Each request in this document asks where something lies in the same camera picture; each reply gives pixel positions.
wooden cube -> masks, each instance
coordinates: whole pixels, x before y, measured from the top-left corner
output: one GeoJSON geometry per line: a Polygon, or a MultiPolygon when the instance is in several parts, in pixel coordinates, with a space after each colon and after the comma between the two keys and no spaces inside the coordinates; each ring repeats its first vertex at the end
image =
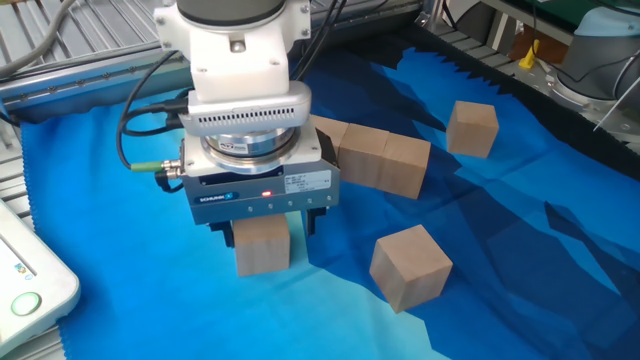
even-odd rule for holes
{"type": "Polygon", "coordinates": [[[337,157],[340,153],[342,138],[344,137],[344,133],[347,132],[349,124],[315,115],[311,115],[311,121],[313,122],[313,125],[315,125],[316,129],[322,131],[331,138],[333,150],[336,152],[337,157]]]}
{"type": "Polygon", "coordinates": [[[291,237],[284,214],[233,222],[238,276],[289,268],[291,237]]]}
{"type": "Polygon", "coordinates": [[[338,163],[344,181],[375,188],[389,132],[349,124],[340,144],[338,163]]]}
{"type": "Polygon", "coordinates": [[[377,188],[417,199],[427,171],[431,143],[389,134],[382,154],[382,170],[377,188]]]}
{"type": "Polygon", "coordinates": [[[492,105],[457,101],[447,127],[447,151],[486,158],[499,128],[492,105]]]}
{"type": "Polygon", "coordinates": [[[376,243],[369,273],[396,313],[440,295],[453,263],[422,225],[376,243]]]}

ventilation grille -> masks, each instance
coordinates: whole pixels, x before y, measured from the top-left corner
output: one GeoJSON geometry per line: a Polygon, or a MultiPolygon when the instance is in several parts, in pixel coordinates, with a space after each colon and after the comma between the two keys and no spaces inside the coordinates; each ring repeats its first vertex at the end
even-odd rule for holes
{"type": "Polygon", "coordinates": [[[245,113],[227,113],[215,116],[202,116],[198,118],[198,122],[202,126],[216,125],[216,123],[248,123],[256,121],[290,119],[295,117],[294,108],[280,108],[272,110],[262,110],[245,113]]]}

label sticker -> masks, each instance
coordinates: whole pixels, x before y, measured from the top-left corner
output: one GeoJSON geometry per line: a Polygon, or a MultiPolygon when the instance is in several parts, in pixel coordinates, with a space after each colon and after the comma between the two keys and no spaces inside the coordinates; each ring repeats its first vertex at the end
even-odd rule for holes
{"type": "Polygon", "coordinates": [[[249,154],[249,146],[247,146],[247,144],[236,144],[231,142],[220,143],[220,149],[232,154],[249,154]]]}
{"type": "Polygon", "coordinates": [[[211,202],[235,200],[238,197],[240,197],[240,194],[238,194],[237,192],[230,192],[226,194],[201,196],[201,197],[195,198],[194,201],[196,204],[205,204],[205,203],[211,203],[211,202]]]}
{"type": "Polygon", "coordinates": [[[287,194],[322,190],[331,187],[331,170],[288,175],[284,177],[284,190],[287,194]]]}

black cable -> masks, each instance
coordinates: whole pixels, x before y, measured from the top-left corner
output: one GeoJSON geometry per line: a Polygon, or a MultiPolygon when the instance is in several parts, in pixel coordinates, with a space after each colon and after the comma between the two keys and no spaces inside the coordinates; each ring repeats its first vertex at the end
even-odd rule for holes
{"type": "Polygon", "coordinates": [[[638,13],[638,12],[622,9],[622,8],[619,8],[619,7],[613,6],[613,5],[609,5],[609,4],[607,4],[605,2],[602,2],[600,0],[591,0],[591,2],[596,4],[596,5],[600,5],[602,7],[605,7],[607,9],[609,9],[609,10],[613,10],[613,11],[616,11],[616,12],[619,12],[619,13],[622,13],[622,14],[640,16],[640,13],[638,13]]]}
{"type": "Polygon", "coordinates": [[[342,10],[344,9],[344,6],[346,4],[347,4],[347,0],[343,0],[342,4],[340,4],[340,7],[338,7],[338,12],[336,13],[335,18],[331,22],[331,26],[329,26],[329,29],[327,29],[327,31],[325,31],[324,35],[320,39],[320,43],[318,43],[317,48],[315,48],[313,50],[313,53],[311,54],[311,57],[309,58],[309,61],[307,61],[307,63],[304,65],[304,67],[300,71],[300,74],[298,76],[296,76],[294,78],[294,80],[299,80],[299,81],[303,81],[304,80],[304,77],[307,74],[307,72],[309,71],[309,69],[311,68],[311,65],[313,65],[313,63],[315,62],[315,60],[318,57],[318,55],[320,55],[320,50],[322,49],[322,45],[323,45],[325,39],[329,36],[329,34],[331,34],[331,31],[333,31],[333,28],[335,27],[335,24],[338,21],[338,18],[340,17],[340,14],[342,14],[342,10]]]}
{"type": "Polygon", "coordinates": [[[0,119],[6,121],[9,125],[20,127],[20,122],[12,120],[10,115],[5,115],[0,112],[0,119]]]}
{"type": "Polygon", "coordinates": [[[127,114],[124,120],[124,125],[122,126],[122,133],[124,135],[133,136],[133,137],[146,137],[146,136],[154,136],[164,134],[171,130],[176,130],[182,128],[182,122],[178,117],[179,112],[187,112],[189,106],[189,100],[185,99],[185,97],[189,94],[189,91],[193,90],[192,88],[184,89],[174,98],[174,101],[163,101],[156,104],[151,104],[149,106],[145,106],[142,108],[135,109],[127,114]],[[167,118],[165,119],[165,126],[162,126],[153,130],[145,130],[145,131],[137,131],[130,130],[128,124],[134,118],[149,113],[159,113],[166,112],[167,118]]]}
{"type": "Polygon", "coordinates": [[[538,0],[531,0],[531,5],[533,6],[533,37],[531,38],[531,51],[533,51],[533,55],[534,55],[536,58],[538,58],[538,59],[540,59],[540,60],[542,60],[542,61],[546,62],[550,67],[552,67],[553,69],[555,69],[555,70],[556,70],[557,72],[559,72],[560,74],[562,74],[562,75],[564,75],[564,76],[568,77],[568,78],[569,78],[569,79],[571,79],[573,82],[575,82],[575,83],[582,82],[582,80],[586,79],[586,78],[587,78],[587,76],[589,76],[589,75],[593,74],[594,72],[596,72],[596,71],[598,71],[598,70],[600,70],[600,69],[602,69],[602,68],[605,68],[605,67],[608,67],[608,66],[613,66],[613,65],[617,65],[617,64],[623,63],[623,62],[625,62],[625,61],[627,61],[627,60],[629,60],[629,59],[631,59],[631,58],[633,57],[633,55],[632,55],[632,56],[627,56],[627,57],[625,57],[624,59],[620,59],[620,60],[617,60],[617,61],[614,61],[614,62],[610,62],[610,63],[607,63],[607,64],[598,65],[598,66],[594,67],[593,69],[591,69],[591,70],[587,71],[586,73],[584,73],[581,77],[579,77],[579,78],[577,78],[577,79],[576,79],[576,78],[574,78],[573,76],[569,75],[566,71],[564,71],[564,70],[560,69],[559,67],[557,67],[557,66],[553,65],[551,62],[549,62],[549,61],[547,61],[547,60],[545,60],[545,59],[541,58],[540,56],[538,56],[538,53],[537,53],[537,51],[536,51],[536,47],[535,47],[535,43],[536,43],[536,36],[537,36],[537,34],[538,34],[538,15],[537,15],[537,10],[536,10],[536,9],[537,9],[537,7],[536,7],[536,1],[538,1],[538,0]]]}
{"type": "Polygon", "coordinates": [[[12,61],[10,61],[8,64],[0,67],[0,79],[8,78],[16,71],[22,69],[23,67],[26,67],[27,65],[37,60],[39,57],[44,55],[44,53],[49,50],[49,48],[51,48],[51,44],[53,44],[53,42],[56,40],[56,37],[58,36],[58,29],[60,28],[62,21],[67,15],[69,8],[75,1],[76,0],[64,0],[59,4],[60,8],[55,14],[53,14],[49,29],[44,34],[42,42],[36,45],[36,47],[26,55],[17,59],[11,59],[12,61]]]}
{"type": "Polygon", "coordinates": [[[383,6],[387,5],[388,2],[389,2],[389,0],[384,0],[383,2],[378,4],[378,6],[372,8],[371,10],[367,10],[367,11],[363,12],[362,14],[358,14],[357,16],[367,16],[369,14],[372,14],[372,13],[380,10],[380,8],[382,8],[383,6]]]}
{"type": "Polygon", "coordinates": [[[456,21],[453,20],[453,15],[451,15],[451,10],[449,10],[449,5],[447,5],[447,0],[442,1],[442,10],[444,10],[444,13],[447,14],[447,18],[449,18],[449,21],[451,22],[451,27],[454,30],[458,31],[458,24],[456,24],[456,21]]]}
{"type": "Polygon", "coordinates": [[[618,98],[617,94],[618,94],[618,91],[620,90],[620,86],[622,85],[622,80],[629,72],[629,69],[631,69],[633,65],[636,63],[636,61],[638,61],[638,58],[640,58],[640,54],[636,53],[635,55],[633,55],[633,59],[631,59],[631,62],[629,62],[629,64],[624,69],[622,69],[622,72],[620,73],[616,81],[616,85],[613,88],[614,99],[618,98]]]}
{"type": "Polygon", "coordinates": [[[129,163],[129,161],[127,161],[127,158],[124,156],[124,151],[122,149],[122,130],[126,126],[126,123],[130,120],[130,119],[127,120],[127,117],[128,117],[128,114],[129,114],[129,108],[131,108],[131,103],[133,103],[133,100],[136,98],[136,96],[138,96],[138,93],[140,92],[140,89],[147,82],[147,80],[151,77],[151,75],[156,70],[158,70],[158,68],[160,66],[162,66],[165,62],[167,62],[167,60],[169,60],[176,53],[177,53],[177,51],[168,52],[155,65],[153,65],[147,71],[147,73],[144,74],[142,79],[140,79],[140,81],[138,82],[136,87],[133,88],[133,91],[129,95],[129,98],[127,99],[127,102],[124,104],[124,109],[122,110],[122,115],[120,115],[120,121],[118,122],[118,128],[116,129],[116,149],[118,151],[118,157],[120,158],[120,161],[129,170],[131,170],[131,163],[129,163]]]}
{"type": "Polygon", "coordinates": [[[304,54],[307,53],[307,43],[306,42],[302,42],[300,44],[300,58],[302,59],[302,57],[304,56],[304,54]]]}
{"type": "Polygon", "coordinates": [[[331,15],[333,15],[333,9],[336,7],[337,3],[338,3],[338,0],[333,0],[331,2],[331,5],[329,6],[329,10],[327,10],[327,15],[325,16],[324,21],[322,22],[322,25],[320,25],[320,30],[316,33],[316,36],[313,37],[313,40],[311,40],[311,44],[309,45],[309,48],[307,49],[307,51],[304,52],[304,55],[302,55],[302,57],[300,58],[300,61],[298,61],[298,64],[296,64],[296,67],[293,68],[293,71],[291,71],[291,74],[289,75],[289,77],[292,78],[293,80],[297,80],[297,77],[295,74],[298,72],[300,67],[303,66],[302,64],[309,61],[309,57],[307,55],[315,51],[315,49],[317,48],[318,41],[320,41],[323,32],[326,30],[329,24],[329,21],[331,20],[331,15]]]}
{"type": "Polygon", "coordinates": [[[176,187],[167,190],[167,192],[169,194],[177,193],[178,191],[182,190],[183,187],[184,187],[184,184],[180,183],[179,185],[176,185],[176,187]]]}

green button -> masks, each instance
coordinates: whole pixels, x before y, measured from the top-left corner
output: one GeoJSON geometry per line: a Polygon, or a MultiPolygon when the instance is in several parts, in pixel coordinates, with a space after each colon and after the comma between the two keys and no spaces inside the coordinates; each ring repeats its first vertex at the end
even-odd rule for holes
{"type": "Polygon", "coordinates": [[[11,311],[18,316],[29,315],[40,307],[42,299],[36,293],[24,293],[11,304],[11,311]]]}

